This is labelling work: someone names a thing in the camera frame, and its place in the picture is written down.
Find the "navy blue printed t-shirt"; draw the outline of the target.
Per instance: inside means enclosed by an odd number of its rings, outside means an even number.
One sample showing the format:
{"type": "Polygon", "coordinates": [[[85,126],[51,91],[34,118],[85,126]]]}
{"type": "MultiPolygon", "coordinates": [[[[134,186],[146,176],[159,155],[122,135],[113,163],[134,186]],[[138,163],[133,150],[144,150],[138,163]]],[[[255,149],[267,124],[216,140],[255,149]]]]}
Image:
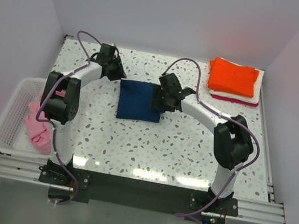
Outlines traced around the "navy blue printed t-shirt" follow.
{"type": "Polygon", "coordinates": [[[121,80],[116,118],[159,123],[161,112],[151,109],[153,88],[153,83],[121,80]]]}

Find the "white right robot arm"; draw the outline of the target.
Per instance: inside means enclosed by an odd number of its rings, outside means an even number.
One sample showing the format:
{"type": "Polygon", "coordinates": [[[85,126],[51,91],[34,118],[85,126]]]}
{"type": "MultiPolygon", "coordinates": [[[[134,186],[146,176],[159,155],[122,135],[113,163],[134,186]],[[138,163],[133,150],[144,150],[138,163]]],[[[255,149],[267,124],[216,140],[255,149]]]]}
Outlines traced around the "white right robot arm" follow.
{"type": "Polygon", "coordinates": [[[219,212],[232,197],[238,168],[253,153],[253,143],[248,132],[247,122],[242,116],[221,118],[219,111],[198,101],[196,92],[189,87],[182,88],[175,74],[163,73],[160,84],[155,85],[151,108],[161,111],[182,113],[194,118],[213,134],[213,155],[217,161],[215,178],[209,188],[207,207],[219,212]]]}

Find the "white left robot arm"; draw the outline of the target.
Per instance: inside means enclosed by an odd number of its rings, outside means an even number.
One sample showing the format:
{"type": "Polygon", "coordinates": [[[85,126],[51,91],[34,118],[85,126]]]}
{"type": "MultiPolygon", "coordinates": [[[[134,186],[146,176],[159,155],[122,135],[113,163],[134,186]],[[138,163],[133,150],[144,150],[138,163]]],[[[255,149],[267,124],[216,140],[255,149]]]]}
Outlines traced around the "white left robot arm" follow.
{"type": "Polygon", "coordinates": [[[49,159],[61,164],[52,174],[60,185],[67,185],[72,180],[73,172],[65,165],[73,157],[68,147],[70,123],[79,111],[81,89],[104,77],[110,81],[126,78],[119,50],[114,45],[102,44],[97,53],[88,56],[84,65],[74,70],[64,73],[53,71],[48,75],[35,119],[50,127],[49,159]]]}

